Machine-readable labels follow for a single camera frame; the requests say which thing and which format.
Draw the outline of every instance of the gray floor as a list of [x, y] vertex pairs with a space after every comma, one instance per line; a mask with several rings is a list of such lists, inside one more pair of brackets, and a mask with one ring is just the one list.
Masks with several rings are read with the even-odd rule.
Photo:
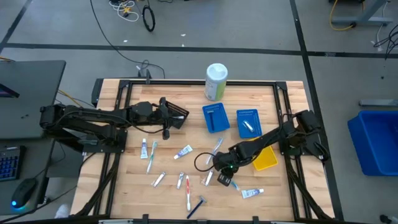
[[[152, 0], [151, 6], [156, 13], [156, 29], [152, 34], [145, 30], [142, 21], [131, 23], [118, 18], [106, 0], [93, 2], [106, 35], [115, 45], [181, 47], [183, 44], [186, 47], [300, 50], [289, 0], [175, 0], [173, 4]], [[25, 0], [0, 0], [0, 39], [24, 3]], [[296, 3], [308, 50], [377, 52], [371, 43], [377, 27], [333, 31], [328, 26], [331, 4], [327, 0], [296, 0]], [[397, 10], [398, 1], [389, 3], [385, 10], [385, 15], [393, 17], [395, 23], [398, 22]], [[359, 4], [340, 2], [335, 12], [338, 16], [360, 13]], [[384, 38], [391, 28], [392, 25], [384, 28], [380, 37]], [[95, 23], [88, 0], [33, 0], [9, 43], [107, 45]], [[138, 61], [148, 59], [164, 67], [167, 78], [204, 78], [209, 64], [221, 62], [228, 67], [230, 79], [302, 80], [310, 99], [301, 56], [142, 51], [123, 54]], [[1, 55], [14, 60], [67, 61], [60, 88], [85, 101], [90, 101], [96, 78], [132, 77], [137, 73], [136, 64], [110, 50], [5, 48]], [[378, 216], [382, 213], [398, 216], [398, 179], [362, 174], [346, 124], [361, 110], [358, 100], [397, 97], [396, 61], [310, 57], [341, 206], [347, 221], [379, 223]], [[150, 70], [154, 77], [161, 77], [156, 68]], [[62, 96], [58, 99], [72, 104]], [[54, 157], [60, 153], [57, 148]], [[56, 176], [70, 162], [76, 166], [81, 163], [81, 156], [73, 151], [68, 153], [67, 158], [66, 163], [53, 167], [50, 172], [52, 176]], [[51, 180], [48, 195], [56, 196], [76, 184], [75, 171], [62, 173], [61, 176], [64, 178]], [[73, 193], [70, 193], [25, 217], [25, 220], [51, 218], [59, 205], [71, 203], [72, 199]]]

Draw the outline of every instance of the computer mouse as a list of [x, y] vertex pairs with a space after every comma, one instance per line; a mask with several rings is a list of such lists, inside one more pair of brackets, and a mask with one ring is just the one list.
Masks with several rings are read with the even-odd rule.
[[11, 205], [14, 208], [21, 208], [30, 199], [36, 186], [36, 179], [29, 178], [23, 180], [15, 189], [14, 194], [11, 198]]

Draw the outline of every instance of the white shoe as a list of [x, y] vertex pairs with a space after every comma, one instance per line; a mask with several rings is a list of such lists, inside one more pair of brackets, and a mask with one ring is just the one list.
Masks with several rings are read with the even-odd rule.
[[55, 218], [68, 218], [69, 213], [70, 213], [69, 206], [67, 204], [63, 204], [58, 208], [55, 214]]

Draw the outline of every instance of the blue tray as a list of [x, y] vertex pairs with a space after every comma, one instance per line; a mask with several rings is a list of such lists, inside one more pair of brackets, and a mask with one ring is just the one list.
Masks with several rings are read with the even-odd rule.
[[398, 175], [398, 111], [361, 111], [348, 129], [365, 175]]
[[[241, 138], [255, 138], [262, 136], [259, 112], [256, 109], [237, 110], [236, 119], [238, 120], [239, 135]], [[250, 132], [248, 128], [243, 125], [244, 120], [248, 121], [254, 129], [254, 132]]]
[[224, 105], [222, 103], [204, 106], [203, 114], [205, 115], [207, 130], [209, 130], [210, 133], [224, 131], [230, 127]]

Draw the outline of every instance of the yellow container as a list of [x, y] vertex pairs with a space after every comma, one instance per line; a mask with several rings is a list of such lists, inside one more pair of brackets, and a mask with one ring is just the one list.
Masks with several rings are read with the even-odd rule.
[[278, 164], [278, 160], [271, 146], [265, 147], [255, 161], [253, 161], [256, 170], [263, 170]]

